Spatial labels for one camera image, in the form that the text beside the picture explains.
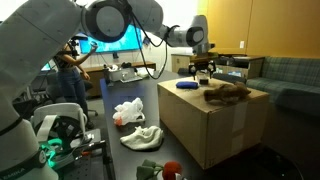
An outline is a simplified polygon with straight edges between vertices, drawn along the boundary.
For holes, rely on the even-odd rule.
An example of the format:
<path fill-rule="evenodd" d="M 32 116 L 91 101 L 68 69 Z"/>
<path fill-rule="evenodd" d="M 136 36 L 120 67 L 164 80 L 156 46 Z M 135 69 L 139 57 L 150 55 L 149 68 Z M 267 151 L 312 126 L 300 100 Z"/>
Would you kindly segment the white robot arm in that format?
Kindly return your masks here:
<path fill-rule="evenodd" d="M 170 47 L 211 48 L 208 21 L 195 15 L 189 27 L 163 23 L 156 0 L 26 0 L 0 24 L 0 180 L 59 180 L 47 163 L 31 122 L 13 106 L 41 70 L 72 37 L 83 33 L 115 42 L 133 25 Z"/>

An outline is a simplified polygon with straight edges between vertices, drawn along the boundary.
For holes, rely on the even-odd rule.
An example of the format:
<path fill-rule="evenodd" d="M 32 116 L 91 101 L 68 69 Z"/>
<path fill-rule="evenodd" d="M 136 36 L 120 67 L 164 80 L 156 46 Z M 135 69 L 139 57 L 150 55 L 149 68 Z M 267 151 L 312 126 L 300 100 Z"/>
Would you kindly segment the white robot base unit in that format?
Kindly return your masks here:
<path fill-rule="evenodd" d="M 87 116 L 76 103 L 56 103 L 37 108 L 32 127 L 50 163 L 65 159 L 90 141 L 86 135 Z"/>

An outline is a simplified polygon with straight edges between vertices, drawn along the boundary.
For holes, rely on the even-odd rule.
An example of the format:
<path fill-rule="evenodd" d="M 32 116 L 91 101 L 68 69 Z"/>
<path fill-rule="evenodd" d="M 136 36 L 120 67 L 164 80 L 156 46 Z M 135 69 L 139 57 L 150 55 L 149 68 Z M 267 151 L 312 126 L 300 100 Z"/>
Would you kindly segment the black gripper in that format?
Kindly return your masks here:
<path fill-rule="evenodd" d="M 188 65 L 188 71 L 192 75 L 193 80 L 196 79 L 196 72 L 199 70 L 206 70 L 209 72 L 209 79 L 213 77 L 216 71 L 216 65 L 214 62 L 215 55 L 213 53 L 202 53 L 193 55 L 190 58 Z"/>

